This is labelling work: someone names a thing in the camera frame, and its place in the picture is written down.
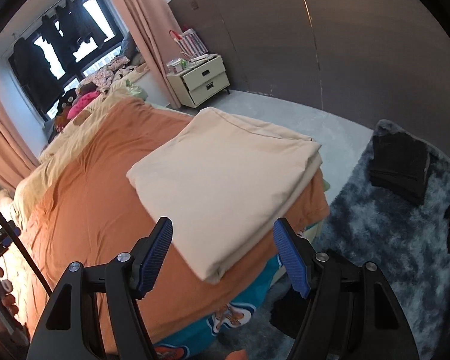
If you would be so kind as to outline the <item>large white jacket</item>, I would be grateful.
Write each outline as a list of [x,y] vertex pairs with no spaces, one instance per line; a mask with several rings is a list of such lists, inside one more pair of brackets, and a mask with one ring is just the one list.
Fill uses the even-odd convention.
[[217,283],[296,202],[306,224],[328,213],[320,145],[280,125],[208,107],[135,163],[128,180],[201,280]]

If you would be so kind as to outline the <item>cream bedside cabinet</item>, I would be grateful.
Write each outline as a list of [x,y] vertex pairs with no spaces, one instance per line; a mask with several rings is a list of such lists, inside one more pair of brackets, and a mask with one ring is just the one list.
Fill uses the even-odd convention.
[[167,80],[180,105],[197,108],[219,92],[230,93],[230,81],[222,56],[208,55],[179,73],[169,73]]

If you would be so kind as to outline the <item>grey shaggy rug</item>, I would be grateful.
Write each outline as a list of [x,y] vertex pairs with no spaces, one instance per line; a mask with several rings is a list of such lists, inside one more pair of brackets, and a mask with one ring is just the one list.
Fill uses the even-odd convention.
[[[406,133],[382,120],[372,136]],[[450,310],[450,159],[434,146],[424,203],[413,206],[371,184],[372,138],[349,180],[331,204],[323,231],[312,246],[361,267],[374,262],[385,275],[410,325],[419,357],[448,358],[441,349]],[[209,349],[212,359],[291,359],[307,309],[289,278],[281,280],[251,322],[222,332]]]

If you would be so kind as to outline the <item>orange blanket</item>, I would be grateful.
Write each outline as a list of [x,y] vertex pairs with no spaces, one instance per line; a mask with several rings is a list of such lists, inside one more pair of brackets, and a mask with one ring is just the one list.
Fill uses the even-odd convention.
[[[194,117],[132,97],[111,108],[22,226],[22,241],[51,285],[70,263],[107,263],[151,233],[158,219],[145,210],[128,171],[175,138]],[[295,202],[282,217],[302,231],[328,213],[308,224],[305,204]]]

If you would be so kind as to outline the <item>folded black clothes pile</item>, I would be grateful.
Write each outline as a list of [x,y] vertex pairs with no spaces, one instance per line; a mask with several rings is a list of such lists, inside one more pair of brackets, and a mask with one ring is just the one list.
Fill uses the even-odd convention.
[[387,133],[372,137],[372,149],[370,183],[390,190],[410,205],[422,205],[431,162],[427,145],[406,133]]

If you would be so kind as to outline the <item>blue cartoon bed sheet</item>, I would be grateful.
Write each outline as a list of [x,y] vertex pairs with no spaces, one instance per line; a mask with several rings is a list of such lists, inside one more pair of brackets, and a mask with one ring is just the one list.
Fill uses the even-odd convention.
[[144,302],[144,320],[159,358],[190,359],[220,333],[251,322],[282,267],[272,232],[218,283],[199,280],[170,247],[156,287]]

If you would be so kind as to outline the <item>pink plush toy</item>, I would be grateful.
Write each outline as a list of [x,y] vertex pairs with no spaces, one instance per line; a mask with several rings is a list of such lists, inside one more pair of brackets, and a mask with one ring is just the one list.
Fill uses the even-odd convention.
[[85,107],[87,107],[95,98],[101,94],[100,91],[92,91],[81,96],[77,102],[70,108],[67,119],[74,119]]

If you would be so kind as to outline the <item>pink curtain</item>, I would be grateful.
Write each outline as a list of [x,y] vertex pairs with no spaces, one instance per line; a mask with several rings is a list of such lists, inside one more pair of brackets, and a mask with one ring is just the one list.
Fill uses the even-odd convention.
[[166,0],[112,0],[150,72],[173,108],[180,102],[167,80],[167,63],[181,56],[170,31],[179,25]]

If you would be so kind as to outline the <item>dark hanging clothes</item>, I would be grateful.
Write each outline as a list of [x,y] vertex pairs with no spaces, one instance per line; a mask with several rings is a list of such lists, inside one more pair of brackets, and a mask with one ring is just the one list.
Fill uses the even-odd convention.
[[103,0],[64,0],[39,27],[17,38],[9,64],[32,106],[45,115],[88,63],[122,40]]

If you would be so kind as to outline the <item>beige duvet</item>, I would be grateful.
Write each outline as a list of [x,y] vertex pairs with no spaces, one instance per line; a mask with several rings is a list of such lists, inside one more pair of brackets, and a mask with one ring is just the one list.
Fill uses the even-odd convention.
[[40,166],[18,184],[10,209],[15,224],[21,227],[26,224],[34,207],[91,141],[111,108],[128,98],[145,101],[148,94],[137,85],[117,88],[97,97],[65,126],[44,150]]

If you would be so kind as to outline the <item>striped gift bag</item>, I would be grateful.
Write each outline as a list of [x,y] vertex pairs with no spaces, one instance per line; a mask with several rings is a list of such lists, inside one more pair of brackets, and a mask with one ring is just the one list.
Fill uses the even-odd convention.
[[181,49],[182,53],[189,59],[195,59],[209,54],[208,48],[193,28],[189,28],[183,33],[170,30],[169,35]]

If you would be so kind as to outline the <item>floral patterned clothes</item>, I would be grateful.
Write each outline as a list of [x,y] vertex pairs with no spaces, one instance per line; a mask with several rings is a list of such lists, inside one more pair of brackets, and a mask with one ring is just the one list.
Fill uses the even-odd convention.
[[94,90],[104,92],[116,81],[126,78],[130,82],[135,82],[148,71],[149,66],[147,63],[133,65],[125,55],[118,55],[105,66],[100,67],[96,72],[81,80],[75,92],[78,95]]

